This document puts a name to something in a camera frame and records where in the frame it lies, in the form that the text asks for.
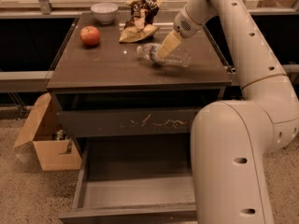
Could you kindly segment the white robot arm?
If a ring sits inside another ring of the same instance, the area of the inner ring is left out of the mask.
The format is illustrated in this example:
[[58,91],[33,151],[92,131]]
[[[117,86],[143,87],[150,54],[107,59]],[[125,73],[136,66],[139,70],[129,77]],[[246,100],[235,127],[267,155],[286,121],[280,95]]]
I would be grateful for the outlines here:
[[199,224],[274,224],[263,155],[299,131],[299,101],[276,55],[242,0],[189,0],[159,48],[166,57],[182,39],[218,16],[242,92],[240,101],[202,108],[191,130]]

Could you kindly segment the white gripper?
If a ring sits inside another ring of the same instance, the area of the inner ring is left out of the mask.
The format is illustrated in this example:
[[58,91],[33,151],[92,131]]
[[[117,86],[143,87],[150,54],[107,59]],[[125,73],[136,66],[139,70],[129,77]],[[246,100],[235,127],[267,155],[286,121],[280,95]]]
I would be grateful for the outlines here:
[[205,16],[200,7],[185,6],[175,17],[173,29],[158,48],[155,58],[161,61],[181,43],[183,38],[194,36],[205,24]]

